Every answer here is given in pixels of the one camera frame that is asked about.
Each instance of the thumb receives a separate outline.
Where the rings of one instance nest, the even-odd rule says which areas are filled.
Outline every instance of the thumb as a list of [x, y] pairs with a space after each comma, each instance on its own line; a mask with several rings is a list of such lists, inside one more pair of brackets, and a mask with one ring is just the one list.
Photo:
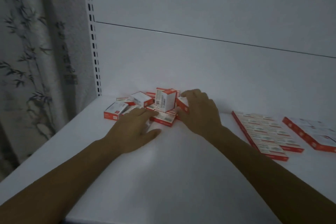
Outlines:
[[145, 145], [147, 143], [149, 143], [150, 141], [152, 141], [153, 139], [155, 139], [160, 133], [161, 133], [161, 129], [153, 129], [147, 133], [145, 133], [144, 135], [140, 136], [140, 141], [142, 142], [142, 145]]
[[181, 108], [177, 109], [177, 114], [180, 117], [180, 120], [185, 124], [188, 118], [188, 114], [183, 111]]

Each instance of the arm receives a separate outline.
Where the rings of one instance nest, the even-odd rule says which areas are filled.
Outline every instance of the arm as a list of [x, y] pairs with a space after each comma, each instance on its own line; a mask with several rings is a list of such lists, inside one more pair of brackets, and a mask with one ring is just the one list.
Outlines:
[[223, 127], [218, 109], [206, 93], [188, 90], [181, 96], [187, 97], [190, 109], [189, 115], [179, 110], [183, 123], [237, 167], [283, 224], [335, 221], [332, 201]]
[[56, 167], [0, 206], [1, 223], [59, 223], [101, 172], [118, 156], [137, 150], [161, 132], [142, 133], [157, 112], [135, 109], [107, 135]]

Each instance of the hand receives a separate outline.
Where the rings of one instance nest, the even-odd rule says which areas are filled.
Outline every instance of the hand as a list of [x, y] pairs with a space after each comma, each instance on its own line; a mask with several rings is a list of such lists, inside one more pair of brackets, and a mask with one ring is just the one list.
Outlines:
[[148, 133], [143, 133], [147, 129], [146, 121], [158, 114], [158, 112], [145, 108], [136, 108], [122, 116], [103, 140], [119, 154], [135, 151], [161, 133], [161, 129], [153, 129]]
[[181, 121], [194, 133], [210, 140], [220, 134], [223, 128], [215, 102], [200, 90], [187, 90], [181, 94], [187, 97], [189, 114], [179, 108]]

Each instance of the forearm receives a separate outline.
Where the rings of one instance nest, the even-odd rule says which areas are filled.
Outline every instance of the forearm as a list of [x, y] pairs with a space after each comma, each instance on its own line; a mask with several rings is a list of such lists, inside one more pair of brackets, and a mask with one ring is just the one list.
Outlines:
[[229, 129], [208, 141], [237, 167], [282, 223], [331, 223], [336, 218], [332, 201]]
[[4, 223], [58, 223], [120, 154], [104, 140], [91, 143], [0, 206]]

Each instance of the gray curtain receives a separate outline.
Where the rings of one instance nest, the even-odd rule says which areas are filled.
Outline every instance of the gray curtain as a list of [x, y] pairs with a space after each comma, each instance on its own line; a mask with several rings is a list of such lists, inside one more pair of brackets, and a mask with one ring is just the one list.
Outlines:
[[96, 97], [85, 0], [0, 0], [0, 38], [0, 162], [14, 169], [9, 155], [22, 163]]

